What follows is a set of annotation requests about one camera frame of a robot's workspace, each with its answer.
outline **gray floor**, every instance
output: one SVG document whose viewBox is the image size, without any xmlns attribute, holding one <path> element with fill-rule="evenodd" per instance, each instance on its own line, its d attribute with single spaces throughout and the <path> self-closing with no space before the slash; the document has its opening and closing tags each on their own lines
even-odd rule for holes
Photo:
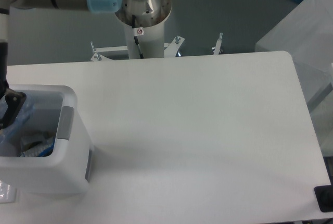
<svg viewBox="0 0 333 224">
<path fill-rule="evenodd" d="M 211 53 L 219 32 L 226 53 L 253 52 L 255 43 L 296 4 L 292 0 L 172 0 L 165 41 L 186 38 L 184 55 Z M 82 11 L 11 10 L 10 65 L 88 61 L 95 47 L 125 45 L 113 14 Z"/>
</svg>

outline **bolt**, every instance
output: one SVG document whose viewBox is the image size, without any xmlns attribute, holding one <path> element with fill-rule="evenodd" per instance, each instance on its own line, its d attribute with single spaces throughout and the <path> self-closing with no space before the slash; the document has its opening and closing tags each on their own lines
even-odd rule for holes
<svg viewBox="0 0 333 224">
<path fill-rule="evenodd" d="M 95 54 L 95 53 L 97 54 L 97 60 L 102 61 L 102 58 L 101 58 L 99 52 L 97 52 L 96 49 L 95 49 L 95 47 L 94 47 L 94 43 L 90 42 L 90 45 L 92 46 L 93 54 Z"/>
</svg>

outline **warning sticker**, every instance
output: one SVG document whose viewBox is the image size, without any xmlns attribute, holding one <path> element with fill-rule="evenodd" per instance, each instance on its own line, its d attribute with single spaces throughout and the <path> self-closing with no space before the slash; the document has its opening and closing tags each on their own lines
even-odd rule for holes
<svg viewBox="0 0 333 224">
<path fill-rule="evenodd" d="M 133 29 L 134 30 L 134 36 L 141 36 L 144 35 L 144 28 L 136 28 Z"/>
</svg>

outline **black cable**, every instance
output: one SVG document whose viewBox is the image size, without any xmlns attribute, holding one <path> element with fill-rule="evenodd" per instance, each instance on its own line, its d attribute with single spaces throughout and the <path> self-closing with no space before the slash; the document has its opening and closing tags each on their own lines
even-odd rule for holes
<svg viewBox="0 0 333 224">
<path fill-rule="evenodd" d="M 132 16 L 132 29 L 135 29 L 135 15 Z M 137 46 L 137 49 L 139 51 L 139 55 L 140 55 L 140 59 L 145 59 L 144 58 L 144 54 L 141 51 L 140 45 L 139 45 L 139 39 L 137 38 L 137 36 L 134 36 L 134 42 Z"/>
<path fill-rule="evenodd" d="M 333 218 L 330 218 L 330 219 L 324 221 L 322 224 L 329 224 L 332 220 L 333 220 Z"/>
</svg>

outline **white tabletop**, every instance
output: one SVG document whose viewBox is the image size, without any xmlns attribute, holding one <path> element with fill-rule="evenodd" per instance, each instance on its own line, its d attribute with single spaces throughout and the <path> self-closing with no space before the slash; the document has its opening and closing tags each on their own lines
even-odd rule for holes
<svg viewBox="0 0 333 224">
<path fill-rule="evenodd" d="M 76 196 L 20 192 L 1 223 L 269 223 L 333 217 L 285 52 L 8 67 L 12 84 L 73 88 L 95 144 Z"/>
</svg>

